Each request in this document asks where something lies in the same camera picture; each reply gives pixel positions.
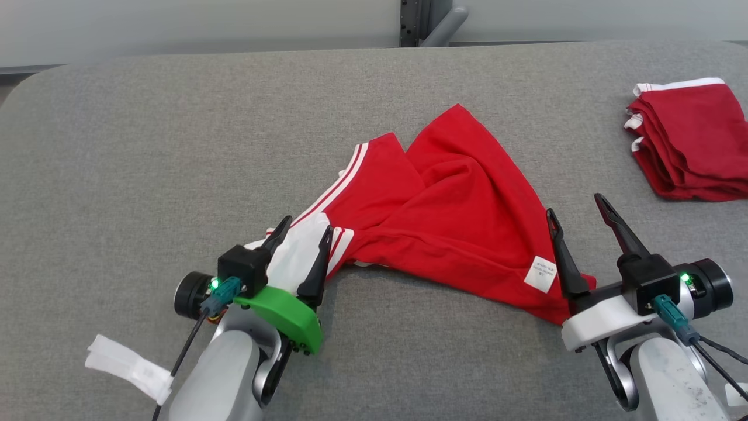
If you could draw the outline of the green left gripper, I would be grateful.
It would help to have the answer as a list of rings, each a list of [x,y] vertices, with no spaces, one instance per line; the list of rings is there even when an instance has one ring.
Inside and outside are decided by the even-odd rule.
[[[275,253],[284,242],[291,224],[292,216],[286,215],[259,247]],[[233,299],[234,303],[253,309],[259,317],[296,343],[299,349],[310,354],[318,354],[323,343],[320,320],[311,308],[318,308],[323,301],[333,234],[333,227],[327,226],[311,269],[297,288],[297,296],[280,288],[265,286],[253,298],[238,296]]]

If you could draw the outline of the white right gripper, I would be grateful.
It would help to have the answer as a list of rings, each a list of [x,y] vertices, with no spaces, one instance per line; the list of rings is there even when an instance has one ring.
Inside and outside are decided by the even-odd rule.
[[[649,258],[651,253],[602,194],[595,203],[604,223],[614,232],[621,255],[617,264]],[[563,322],[562,339],[567,351],[628,332],[645,323],[661,323],[656,314],[639,315],[621,293],[621,284],[590,290],[566,245],[563,227],[552,208],[546,210],[548,229],[563,297],[568,299],[570,317]]]

